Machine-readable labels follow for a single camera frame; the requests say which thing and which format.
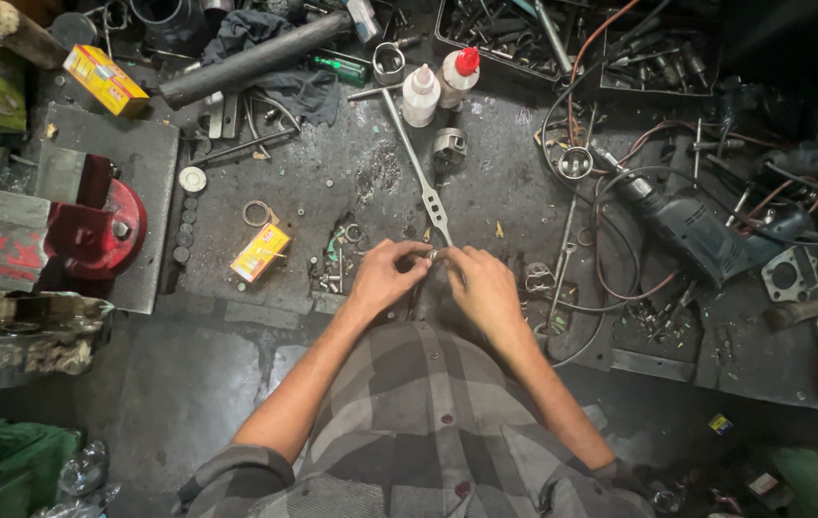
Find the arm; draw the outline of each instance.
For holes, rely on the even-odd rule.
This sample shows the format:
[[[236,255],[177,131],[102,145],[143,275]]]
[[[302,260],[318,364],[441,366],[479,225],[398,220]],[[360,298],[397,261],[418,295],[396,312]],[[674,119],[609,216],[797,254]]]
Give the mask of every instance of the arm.
[[[358,336],[375,316],[421,280],[431,261],[415,256],[415,266],[401,274],[396,261],[412,252],[428,252],[417,241],[383,240],[365,256],[351,296],[329,327],[233,437],[234,444],[271,448],[291,464],[307,443],[322,399],[351,353]]]
[[[448,275],[454,300],[483,330],[530,394],[547,430],[589,468],[616,460],[581,406],[543,357],[520,312],[515,276],[490,253],[471,246],[449,248]]]

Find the gray rag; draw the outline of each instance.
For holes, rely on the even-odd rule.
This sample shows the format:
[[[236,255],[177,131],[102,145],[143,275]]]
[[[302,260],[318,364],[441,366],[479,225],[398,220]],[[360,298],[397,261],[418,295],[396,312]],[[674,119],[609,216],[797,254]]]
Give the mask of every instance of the gray rag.
[[[286,19],[254,10],[233,11],[226,15],[217,37],[204,49],[202,65],[220,63],[227,57],[251,49],[259,43],[294,29]],[[335,124],[339,111],[339,77],[319,70],[297,68],[296,59],[285,70],[255,77],[246,86],[260,87],[295,116],[307,122]]]

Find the hand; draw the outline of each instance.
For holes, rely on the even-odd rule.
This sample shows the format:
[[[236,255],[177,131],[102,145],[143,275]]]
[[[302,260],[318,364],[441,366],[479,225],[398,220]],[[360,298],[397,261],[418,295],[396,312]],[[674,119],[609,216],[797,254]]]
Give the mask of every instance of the hand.
[[[493,343],[508,331],[527,327],[521,314],[515,275],[491,253],[472,246],[450,247],[448,277],[454,300]]]
[[[422,280],[431,267],[431,259],[413,255],[415,265],[401,274],[396,262],[409,253],[428,253],[431,249],[430,244],[419,241],[380,241],[364,256],[348,300],[372,316],[382,312]]]

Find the shirt button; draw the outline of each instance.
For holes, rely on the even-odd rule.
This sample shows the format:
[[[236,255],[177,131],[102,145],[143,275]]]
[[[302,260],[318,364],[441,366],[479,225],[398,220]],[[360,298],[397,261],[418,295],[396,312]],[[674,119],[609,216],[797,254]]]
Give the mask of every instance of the shirt button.
[[[454,492],[457,493],[459,497],[465,497],[470,494],[470,483],[466,480],[462,481],[460,484],[454,488]]]

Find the concrete floor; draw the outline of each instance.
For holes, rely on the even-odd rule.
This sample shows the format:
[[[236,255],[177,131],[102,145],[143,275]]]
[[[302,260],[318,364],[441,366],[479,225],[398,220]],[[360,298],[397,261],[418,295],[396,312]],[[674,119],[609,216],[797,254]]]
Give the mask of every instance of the concrete floor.
[[[226,302],[177,292],[151,316],[120,313],[111,342],[83,376],[0,390],[0,417],[85,429],[111,452],[123,486],[109,515],[167,516],[172,493],[224,446],[277,386],[329,317],[295,331],[224,321]],[[745,441],[818,442],[818,411],[687,383],[577,365],[559,370],[622,459],[694,465]],[[724,436],[707,423],[723,413]]]

